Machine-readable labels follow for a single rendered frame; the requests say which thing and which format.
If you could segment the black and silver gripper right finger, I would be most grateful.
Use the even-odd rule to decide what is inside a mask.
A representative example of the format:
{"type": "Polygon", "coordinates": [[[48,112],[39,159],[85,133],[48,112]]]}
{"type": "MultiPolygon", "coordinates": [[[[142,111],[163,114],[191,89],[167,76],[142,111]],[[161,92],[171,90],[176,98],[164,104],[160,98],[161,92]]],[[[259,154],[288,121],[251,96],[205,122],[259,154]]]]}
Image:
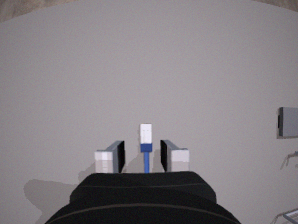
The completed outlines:
{"type": "Polygon", "coordinates": [[[169,140],[160,140],[160,144],[161,164],[165,172],[189,171],[190,150],[178,148],[169,140]]]}

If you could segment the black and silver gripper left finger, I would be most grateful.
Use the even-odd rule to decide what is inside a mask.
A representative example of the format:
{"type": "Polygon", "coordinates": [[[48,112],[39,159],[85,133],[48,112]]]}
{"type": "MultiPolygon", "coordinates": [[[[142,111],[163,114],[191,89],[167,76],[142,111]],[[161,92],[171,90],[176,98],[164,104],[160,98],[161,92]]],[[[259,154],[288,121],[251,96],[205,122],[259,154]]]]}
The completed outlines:
{"type": "Polygon", "coordinates": [[[97,150],[95,156],[96,173],[121,173],[125,165],[124,141],[115,141],[105,150],[97,150]]]}

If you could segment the blue patch cord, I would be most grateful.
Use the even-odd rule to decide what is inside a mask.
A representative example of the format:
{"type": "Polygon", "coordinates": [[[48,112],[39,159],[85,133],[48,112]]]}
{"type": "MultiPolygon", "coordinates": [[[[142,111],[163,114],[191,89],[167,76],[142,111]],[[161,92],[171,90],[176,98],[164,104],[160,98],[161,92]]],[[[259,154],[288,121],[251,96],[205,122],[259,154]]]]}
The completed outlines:
{"type": "Polygon", "coordinates": [[[149,173],[149,152],[144,152],[144,173],[149,173]]]}

